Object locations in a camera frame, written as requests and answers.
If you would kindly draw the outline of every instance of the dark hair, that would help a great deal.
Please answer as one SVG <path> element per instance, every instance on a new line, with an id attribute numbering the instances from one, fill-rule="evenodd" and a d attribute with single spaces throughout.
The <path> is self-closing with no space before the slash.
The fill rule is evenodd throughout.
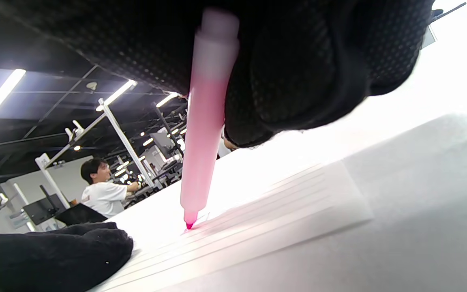
<path id="1" fill-rule="evenodd" d="M 85 181 L 92 185 L 93 179 L 91 178 L 91 174 L 96 174 L 102 164 L 107 164 L 107 161 L 100 158 L 94 158 L 86 161 L 80 167 L 80 176 L 82 176 Z"/>

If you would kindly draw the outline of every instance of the man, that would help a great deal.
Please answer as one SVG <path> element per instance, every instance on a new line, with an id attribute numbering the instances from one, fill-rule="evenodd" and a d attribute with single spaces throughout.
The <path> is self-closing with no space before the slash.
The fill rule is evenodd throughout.
<path id="1" fill-rule="evenodd" d="M 103 159 L 91 159 L 82 164 L 80 175 L 89 183 L 82 194 L 81 203 L 98 213 L 111 218 L 124 211 L 122 201 L 127 193 L 137 191 L 137 182 L 131 185 L 117 185 L 108 182 L 111 177 L 109 165 Z"/>

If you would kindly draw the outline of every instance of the white metal pole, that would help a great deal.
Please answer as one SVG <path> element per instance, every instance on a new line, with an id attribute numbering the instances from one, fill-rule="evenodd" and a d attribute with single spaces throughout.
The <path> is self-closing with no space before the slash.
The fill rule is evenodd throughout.
<path id="1" fill-rule="evenodd" d="M 28 205 L 29 204 L 28 199 L 26 198 L 26 196 L 24 196 L 24 193 L 23 191 L 21 191 L 21 188 L 19 187 L 19 185 L 17 183 L 14 183 L 13 188 L 15 189 L 17 194 L 21 197 L 21 200 L 23 201 L 24 205 L 25 206 Z M 37 231 L 37 228 L 35 227 L 35 224 L 32 221 L 28 221 L 26 223 L 26 227 L 28 227 L 29 231 L 32 231 L 32 232 Z"/>
<path id="2" fill-rule="evenodd" d="M 37 157 L 35 159 L 35 163 L 37 163 L 37 166 L 39 166 L 39 169 L 41 170 L 41 172 L 46 177 L 46 180 L 50 183 L 51 187 L 53 187 L 53 189 L 56 192 L 57 196 L 59 196 L 59 200 L 61 201 L 61 203 L 64 205 L 64 207 L 66 209 L 69 209 L 70 208 L 70 203 L 68 203 L 66 198 L 63 196 L 61 189 L 59 188 L 57 183 L 55 183 L 54 178 L 51 176 L 50 172 L 48 172 L 48 170 L 46 170 L 46 168 L 45 168 L 45 162 L 47 162 L 47 161 L 50 161 L 50 159 L 49 159 L 48 155 L 46 155 L 46 153 L 43 153 L 43 155 L 41 155 L 40 157 Z"/>
<path id="3" fill-rule="evenodd" d="M 21 191 L 21 188 L 19 187 L 19 185 L 17 183 L 14 183 L 13 184 L 13 188 L 15 189 L 15 191 L 17 192 L 17 194 L 21 197 L 21 200 L 23 201 L 24 205 L 28 205 L 30 204 L 28 202 L 28 199 L 24 196 L 24 193 L 23 191 Z"/>
<path id="4" fill-rule="evenodd" d="M 133 161 L 137 165 L 137 167 L 139 169 L 139 172 L 141 172 L 141 174 L 145 177 L 145 180 L 147 181 L 147 184 L 150 187 L 154 187 L 154 183 L 152 182 L 152 179 L 150 179 L 147 170 L 145 170 L 145 167 L 143 166 L 143 164 L 141 164 L 141 161 L 139 160 L 135 150 L 133 149 L 133 146 L 131 146 L 131 144 L 129 143 L 129 140 L 127 139 L 126 135 L 124 135 L 124 132 L 122 131 L 122 129 L 120 129 L 120 126 L 119 126 L 118 122 L 116 121 L 115 116 L 113 116 L 113 113 L 111 113 L 111 110 L 104 103 L 104 100 L 102 98 L 99 99 L 99 104 L 102 107 L 104 107 L 104 113 L 107 116 L 107 119 L 109 120 L 109 122 L 111 123 L 113 128 L 115 129 L 115 131 L 118 134 L 118 137 L 120 138 L 120 140 L 122 140 L 122 143 L 124 144 L 127 151 L 129 152 L 129 155 L 131 155 L 131 158 L 133 159 Z"/>
<path id="5" fill-rule="evenodd" d="M 94 120 L 91 124 L 89 124 L 89 126 L 87 126 L 84 131 L 82 131 L 82 133 L 80 133 L 79 135 L 77 135 L 74 139 L 73 139 L 73 142 L 77 142 L 78 140 L 82 139 L 82 137 L 89 131 L 91 130 L 93 127 L 95 127 L 101 120 L 103 120 L 105 118 L 105 114 L 102 114 L 100 115 L 98 118 L 96 118 L 96 120 Z M 52 159 L 48 159 L 48 161 L 44 164 L 44 168 L 46 169 L 48 166 L 52 165 L 54 163 L 54 161 L 56 161 L 57 159 L 59 159 L 59 157 L 61 157 L 61 155 L 64 154 L 64 152 L 68 151 L 70 148 L 71 148 L 71 144 L 67 144 L 66 146 L 64 146 L 64 148 L 61 149 L 61 151 L 59 151 L 59 153 L 57 153 L 54 157 L 52 157 Z"/>

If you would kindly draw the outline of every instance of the white t-shirt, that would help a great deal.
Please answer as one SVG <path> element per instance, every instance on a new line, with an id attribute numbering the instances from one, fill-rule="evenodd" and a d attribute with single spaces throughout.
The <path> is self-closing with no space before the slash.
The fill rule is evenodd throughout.
<path id="1" fill-rule="evenodd" d="M 111 218 L 124 211 L 122 201 L 126 199 L 126 194 L 126 185 L 97 182 L 85 188 L 80 202 L 107 218 Z"/>

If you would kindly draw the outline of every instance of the black fabric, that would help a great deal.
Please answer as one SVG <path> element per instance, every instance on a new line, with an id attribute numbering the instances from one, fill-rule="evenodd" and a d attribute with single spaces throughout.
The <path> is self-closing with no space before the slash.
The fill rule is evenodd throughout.
<path id="1" fill-rule="evenodd" d="M 76 204 L 61 214 L 57 214 L 55 219 L 69 226 L 82 223 L 104 222 L 107 220 L 107 217 L 84 204 Z"/>
<path id="2" fill-rule="evenodd" d="M 434 0 L 0 0 L 0 13 L 114 74 L 189 92 L 204 7 L 240 19 L 225 136 L 241 147 L 319 127 L 411 74 Z"/>
<path id="3" fill-rule="evenodd" d="M 111 222 L 0 234 L 0 292 L 85 292 L 122 268 L 132 248 Z"/>

